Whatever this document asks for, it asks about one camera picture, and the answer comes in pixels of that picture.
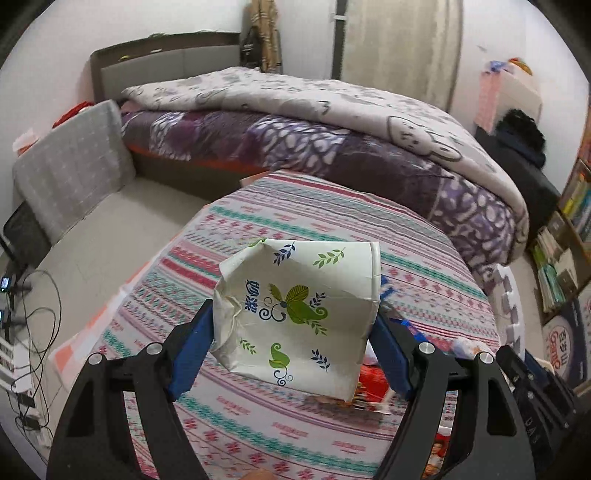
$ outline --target purple blanket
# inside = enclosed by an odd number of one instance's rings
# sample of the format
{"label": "purple blanket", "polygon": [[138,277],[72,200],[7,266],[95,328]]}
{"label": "purple blanket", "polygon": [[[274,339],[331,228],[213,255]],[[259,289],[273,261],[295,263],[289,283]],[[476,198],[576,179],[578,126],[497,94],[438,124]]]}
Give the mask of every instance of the purple blanket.
{"label": "purple blanket", "polygon": [[345,128],[253,112],[123,114],[132,151],[181,161],[238,161],[324,178],[404,205],[452,241],[485,292],[515,243],[512,209],[457,173],[391,143]]}

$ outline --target curtain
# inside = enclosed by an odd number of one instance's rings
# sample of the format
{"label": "curtain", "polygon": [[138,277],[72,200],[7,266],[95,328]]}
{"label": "curtain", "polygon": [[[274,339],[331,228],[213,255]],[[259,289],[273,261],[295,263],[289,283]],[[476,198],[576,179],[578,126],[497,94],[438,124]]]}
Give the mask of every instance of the curtain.
{"label": "curtain", "polygon": [[448,110],[462,0],[349,0],[341,79]]}

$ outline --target bed sheet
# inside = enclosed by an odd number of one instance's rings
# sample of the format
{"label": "bed sheet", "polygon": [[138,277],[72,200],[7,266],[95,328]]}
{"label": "bed sheet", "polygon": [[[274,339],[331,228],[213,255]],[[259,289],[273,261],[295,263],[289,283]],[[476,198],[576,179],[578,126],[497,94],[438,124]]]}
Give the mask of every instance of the bed sheet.
{"label": "bed sheet", "polygon": [[410,208],[451,240],[485,291],[516,253],[514,211],[497,195],[392,143],[346,128],[256,112],[123,114],[134,152],[246,174],[289,169]]}
{"label": "bed sheet", "polygon": [[[219,263],[255,238],[379,241],[382,298],[433,343],[499,346],[493,314],[447,236],[396,203],[315,177],[270,174],[205,207],[147,270],[94,347],[108,358],[162,342],[211,296]],[[126,396],[142,470],[155,476],[134,398]],[[207,356],[179,419],[212,479],[265,468],[293,480],[371,478],[400,424],[390,416],[320,404],[307,394],[239,377]],[[453,420],[450,395],[442,423]]]}

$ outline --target wall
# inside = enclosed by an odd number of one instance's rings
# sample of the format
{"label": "wall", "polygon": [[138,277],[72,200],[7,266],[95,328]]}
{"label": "wall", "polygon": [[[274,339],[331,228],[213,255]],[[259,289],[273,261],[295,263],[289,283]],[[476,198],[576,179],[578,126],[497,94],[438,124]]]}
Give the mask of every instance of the wall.
{"label": "wall", "polygon": [[283,71],[329,79],[335,40],[336,0],[275,0],[279,10]]}
{"label": "wall", "polygon": [[525,55],[544,101],[538,127],[546,138],[544,175],[559,191],[579,150],[589,105],[589,81],[548,19],[525,3]]}
{"label": "wall", "polygon": [[[88,58],[152,33],[243,30],[250,0],[56,0],[23,34],[0,70],[0,225],[20,203],[12,188],[12,142],[45,134],[82,100],[92,100]],[[330,77],[335,0],[277,0],[284,71]]]}
{"label": "wall", "polygon": [[462,49],[450,113],[470,132],[479,75],[488,60],[522,57],[540,84],[539,128],[547,142],[544,174],[561,192],[583,133],[589,82],[548,19],[527,0],[464,0]]}
{"label": "wall", "polygon": [[56,0],[23,34],[0,70],[0,225],[16,206],[12,142],[92,100],[88,58],[152,33],[241,31],[248,0]]}

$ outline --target headboard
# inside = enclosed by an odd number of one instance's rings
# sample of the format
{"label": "headboard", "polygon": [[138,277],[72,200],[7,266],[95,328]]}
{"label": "headboard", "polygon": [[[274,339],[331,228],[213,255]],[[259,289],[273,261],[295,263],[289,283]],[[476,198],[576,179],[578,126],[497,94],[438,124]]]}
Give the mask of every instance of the headboard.
{"label": "headboard", "polygon": [[[238,33],[157,34],[97,50],[90,56],[95,102],[122,100],[144,83],[177,80],[240,65]],[[247,174],[133,153],[137,175],[207,200],[240,188]]]}
{"label": "headboard", "polygon": [[193,77],[239,62],[238,33],[155,34],[120,43],[90,56],[95,102],[121,100],[127,87]]}

